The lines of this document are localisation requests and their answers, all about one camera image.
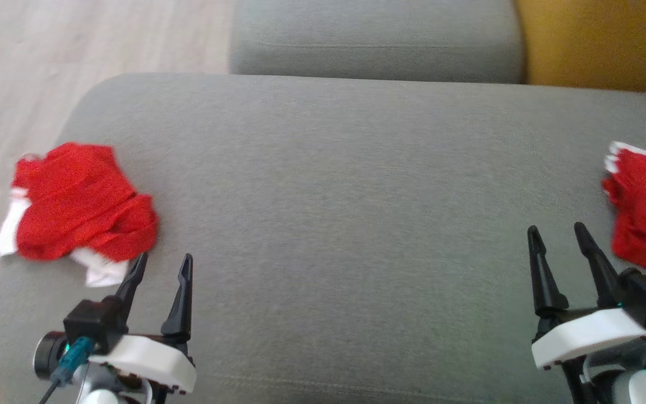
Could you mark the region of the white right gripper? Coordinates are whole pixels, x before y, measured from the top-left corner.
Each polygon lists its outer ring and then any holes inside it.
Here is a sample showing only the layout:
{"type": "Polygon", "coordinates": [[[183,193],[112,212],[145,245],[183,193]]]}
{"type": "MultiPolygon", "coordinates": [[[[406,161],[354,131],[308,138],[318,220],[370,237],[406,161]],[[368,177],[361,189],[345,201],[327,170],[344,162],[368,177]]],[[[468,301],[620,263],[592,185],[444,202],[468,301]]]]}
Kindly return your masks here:
{"type": "MultiPolygon", "coordinates": [[[[612,263],[584,223],[574,223],[574,232],[581,254],[589,263],[598,296],[597,307],[606,310],[558,325],[532,343],[538,370],[646,337],[646,328],[624,309],[613,309],[620,305],[621,288],[612,263]]],[[[546,246],[536,226],[528,228],[528,250],[535,314],[549,316],[567,310],[569,302],[551,273],[546,246]]]]}

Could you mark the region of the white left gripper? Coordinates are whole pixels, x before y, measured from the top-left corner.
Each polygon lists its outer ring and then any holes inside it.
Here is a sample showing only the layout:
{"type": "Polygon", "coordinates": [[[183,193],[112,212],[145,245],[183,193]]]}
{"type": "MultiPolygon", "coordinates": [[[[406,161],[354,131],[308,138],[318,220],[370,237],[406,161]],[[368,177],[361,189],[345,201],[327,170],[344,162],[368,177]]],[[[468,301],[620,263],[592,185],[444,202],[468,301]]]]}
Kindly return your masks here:
{"type": "MultiPolygon", "coordinates": [[[[136,289],[144,278],[149,254],[143,252],[134,260],[110,304],[116,327],[127,327],[136,289]]],[[[161,326],[163,337],[175,341],[191,338],[194,260],[186,253],[179,270],[179,288],[167,319],[161,326]]],[[[110,365],[115,370],[135,374],[154,383],[185,393],[195,389],[197,371],[182,351],[149,337],[124,335],[107,355],[91,355],[88,361],[110,365]]]]}

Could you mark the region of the red polo shirt white collar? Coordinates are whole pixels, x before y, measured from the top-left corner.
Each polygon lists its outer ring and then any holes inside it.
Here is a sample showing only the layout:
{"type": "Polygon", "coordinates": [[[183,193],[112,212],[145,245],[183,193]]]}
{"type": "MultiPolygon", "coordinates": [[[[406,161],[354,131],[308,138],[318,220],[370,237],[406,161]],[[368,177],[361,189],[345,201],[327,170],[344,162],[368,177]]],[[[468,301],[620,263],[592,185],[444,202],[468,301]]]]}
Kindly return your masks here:
{"type": "Polygon", "coordinates": [[[71,258],[88,287],[117,286],[156,242],[151,195],[136,191],[112,146],[65,143],[15,164],[0,227],[0,258],[71,258]]]}

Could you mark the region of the grey fabric sofa seat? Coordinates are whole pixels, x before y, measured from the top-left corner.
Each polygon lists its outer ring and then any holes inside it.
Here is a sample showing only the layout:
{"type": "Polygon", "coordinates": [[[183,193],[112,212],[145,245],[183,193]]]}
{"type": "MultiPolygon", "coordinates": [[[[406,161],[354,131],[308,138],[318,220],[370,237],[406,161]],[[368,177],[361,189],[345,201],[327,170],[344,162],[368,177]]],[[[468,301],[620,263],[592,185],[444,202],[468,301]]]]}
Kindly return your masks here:
{"type": "Polygon", "coordinates": [[[198,378],[167,404],[571,404],[531,355],[527,229],[571,306],[594,305],[573,225],[612,256],[615,140],[646,149],[646,94],[130,74],[57,144],[113,146],[154,200],[132,332],[159,332],[194,258],[198,378]]]}

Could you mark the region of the yellow fabric sofa cushion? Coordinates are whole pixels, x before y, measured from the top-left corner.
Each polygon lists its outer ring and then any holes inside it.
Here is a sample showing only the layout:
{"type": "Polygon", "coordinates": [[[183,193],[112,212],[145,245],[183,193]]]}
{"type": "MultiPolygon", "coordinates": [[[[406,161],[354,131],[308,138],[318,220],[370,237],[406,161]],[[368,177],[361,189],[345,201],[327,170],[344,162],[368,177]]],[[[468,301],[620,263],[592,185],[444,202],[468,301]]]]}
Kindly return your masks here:
{"type": "Polygon", "coordinates": [[[646,0],[516,0],[527,82],[646,92],[646,0]]]}

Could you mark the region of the grey sofa back cushion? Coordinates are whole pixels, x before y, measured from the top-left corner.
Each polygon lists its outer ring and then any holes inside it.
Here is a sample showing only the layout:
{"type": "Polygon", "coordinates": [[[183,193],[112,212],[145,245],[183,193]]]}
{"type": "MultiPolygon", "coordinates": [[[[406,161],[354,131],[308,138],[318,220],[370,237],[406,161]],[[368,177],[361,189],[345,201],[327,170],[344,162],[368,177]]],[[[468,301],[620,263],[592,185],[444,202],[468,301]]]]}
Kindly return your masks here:
{"type": "Polygon", "coordinates": [[[241,75],[520,84],[514,0],[238,0],[241,75]]]}

